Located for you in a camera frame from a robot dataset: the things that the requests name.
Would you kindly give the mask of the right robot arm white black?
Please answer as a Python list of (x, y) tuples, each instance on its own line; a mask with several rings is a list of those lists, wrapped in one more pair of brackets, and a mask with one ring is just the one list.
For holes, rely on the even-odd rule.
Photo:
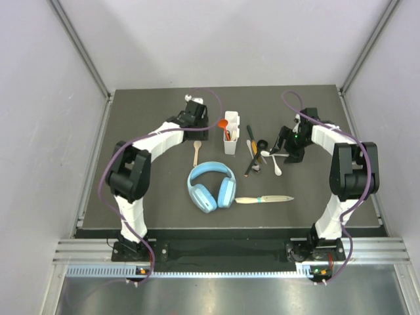
[(306, 108), (295, 116), (294, 128), (280, 129), (272, 153), (284, 149), (285, 162), (302, 162), (307, 146), (316, 144), (332, 157), (329, 173), (331, 197), (322, 216), (312, 225), (305, 241), (289, 241), (286, 251), (289, 260), (303, 263), (324, 260), (339, 252), (346, 223), (370, 195), (379, 189), (379, 160), (377, 145), (361, 142), (345, 133), (330, 121), (321, 121), (316, 108)]

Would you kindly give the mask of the beige wooden spoon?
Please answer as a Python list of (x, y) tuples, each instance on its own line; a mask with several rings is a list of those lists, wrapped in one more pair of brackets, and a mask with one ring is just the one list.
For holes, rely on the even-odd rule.
[(201, 141), (196, 140), (193, 144), (194, 146), (194, 161), (193, 161), (193, 167), (196, 167), (198, 165), (198, 156), (199, 156), (199, 150), (201, 148)]

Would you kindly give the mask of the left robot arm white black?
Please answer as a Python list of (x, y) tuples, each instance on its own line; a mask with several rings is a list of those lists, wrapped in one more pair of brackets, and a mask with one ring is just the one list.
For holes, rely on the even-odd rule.
[(150, 186), (153, 160), (170, 148), (186, 140), (207, 140), (209, 118), (203, 99), (186, 96), (186, 108), (167, 119), (147, 138), (131, 144), (118, 142), (116, 154), (106, 184), (117, 202), (121, 217), (121, 232), (114, 243), (113, 261), (145, 261), (151, 256), (149, 245), (144, 241), (147, 227), (144, 222), (143, 197)]

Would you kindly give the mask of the orange plastic spoon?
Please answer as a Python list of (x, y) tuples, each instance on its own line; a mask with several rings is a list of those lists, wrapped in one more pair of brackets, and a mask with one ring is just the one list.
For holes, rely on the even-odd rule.
[(221, 119), (221, 120), (218, 122), (218, 126), (219, 126), (220, 128), (222, 128), (222, 129), (223, 129), (223, 131), (224, 131), (224, 136), (225, 136), (225, 132), (226, 132), (226, 131), (228, 131), (228, 129), (227, 129), (227, 126), (228, 126), (228, 120), (227, 120), (227, 119)]

